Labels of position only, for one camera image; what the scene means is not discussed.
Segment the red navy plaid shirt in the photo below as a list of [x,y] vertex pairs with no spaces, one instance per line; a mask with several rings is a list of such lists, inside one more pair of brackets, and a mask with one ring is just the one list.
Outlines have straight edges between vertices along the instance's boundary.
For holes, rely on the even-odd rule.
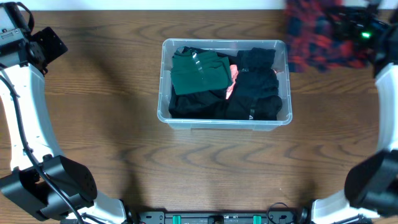
[[308,67],[320,72],[332,68],[364,68],[367,53],[354,42],[338,40],[332,34],[326,10],[342,6],[341,0],[287,0],[285,8],[289,70],[303,73]]

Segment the small black garment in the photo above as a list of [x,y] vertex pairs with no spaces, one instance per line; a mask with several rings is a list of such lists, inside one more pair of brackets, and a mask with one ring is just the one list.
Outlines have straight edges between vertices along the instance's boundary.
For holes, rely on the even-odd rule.
[[277,114],[281,109],[282,99],[279,96],[274,95],[267,98],[232,96],[224,117],[233,120],[276,121]]

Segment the pink garment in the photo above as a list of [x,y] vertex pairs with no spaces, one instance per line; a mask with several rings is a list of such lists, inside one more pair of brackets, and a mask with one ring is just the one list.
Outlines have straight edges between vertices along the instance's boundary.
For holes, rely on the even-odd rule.
[[226,90],[226,99],[228,100],[230,98],[230,96],[232,95],[234,86],[236,84],[236,79],[239,75],[239,70],[238,70],[238,66],[237,65],[230,65],[230,70],[231,70],[231,80],[232,80],[232,84],[227,88]]

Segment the dark green garment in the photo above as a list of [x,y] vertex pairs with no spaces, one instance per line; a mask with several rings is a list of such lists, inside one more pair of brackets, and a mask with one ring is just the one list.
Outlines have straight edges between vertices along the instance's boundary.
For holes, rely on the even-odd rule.
[[179,48],[172,65],[170,76],[177,95],[220,90],[232,84],[229,58],[214,51]]

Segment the large black garment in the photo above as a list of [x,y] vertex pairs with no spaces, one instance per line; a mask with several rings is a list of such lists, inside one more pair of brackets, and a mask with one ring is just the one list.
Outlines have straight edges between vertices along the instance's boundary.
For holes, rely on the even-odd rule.
[[210,90],[187,95],[177,95],[172,85],[169,113],[175,119],[216,119],[221,116],[223,105],[226,103],[226,90]]

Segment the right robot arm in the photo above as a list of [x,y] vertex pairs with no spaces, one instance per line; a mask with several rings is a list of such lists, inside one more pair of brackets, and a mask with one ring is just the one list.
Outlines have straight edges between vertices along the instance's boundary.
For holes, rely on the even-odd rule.
[[376,153],[353,167],[343,190],[297,214],[296,223],[370,223],[397,215],[397,13],[380,21],[380,1],[327,9],[334,35],[369,50],[379,96]]

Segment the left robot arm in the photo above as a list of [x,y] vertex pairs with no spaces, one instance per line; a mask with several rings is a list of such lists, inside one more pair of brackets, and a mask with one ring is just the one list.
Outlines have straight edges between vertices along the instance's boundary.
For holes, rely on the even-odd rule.
[[67,52],[49,27],[35,32],[21,2],[1,4],[1,101],[11,139],[11,173],[1,193],[38,221],[132,223],[123,201],[98,191],[89,169],[61,150],[45,102],[49,63]]

